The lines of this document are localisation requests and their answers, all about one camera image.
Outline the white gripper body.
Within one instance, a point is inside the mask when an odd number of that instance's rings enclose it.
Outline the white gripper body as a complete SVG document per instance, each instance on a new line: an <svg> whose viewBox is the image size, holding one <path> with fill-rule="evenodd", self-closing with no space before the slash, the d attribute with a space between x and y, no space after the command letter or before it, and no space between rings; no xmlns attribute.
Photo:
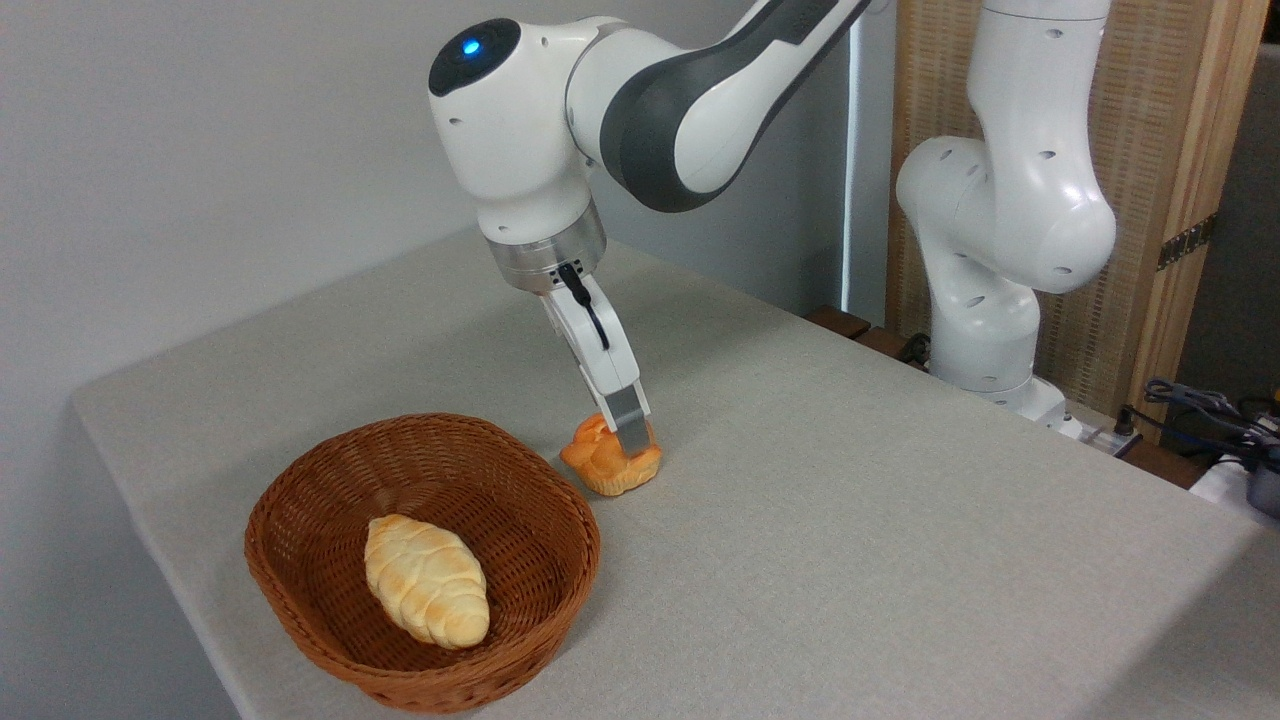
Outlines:
<svg viewBox="0 0 1280 720"><path fill-rule="evenodd" d="M552 274L553 290L541 295L553 327L571 347L595 397L640 380L621 320L602 287L586 274Z"/></svg>

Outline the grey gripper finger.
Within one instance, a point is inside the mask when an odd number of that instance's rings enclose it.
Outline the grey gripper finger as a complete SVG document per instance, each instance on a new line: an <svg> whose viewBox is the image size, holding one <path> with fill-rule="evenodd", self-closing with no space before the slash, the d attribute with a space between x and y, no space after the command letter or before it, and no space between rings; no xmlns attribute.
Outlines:
<svg viewBox="0 0 1280 720"><path fill-rule="evenodd" d="M614 393L602 395L598 405L625 457L636 457L652 447L650 410L640 380Z"/></svg>

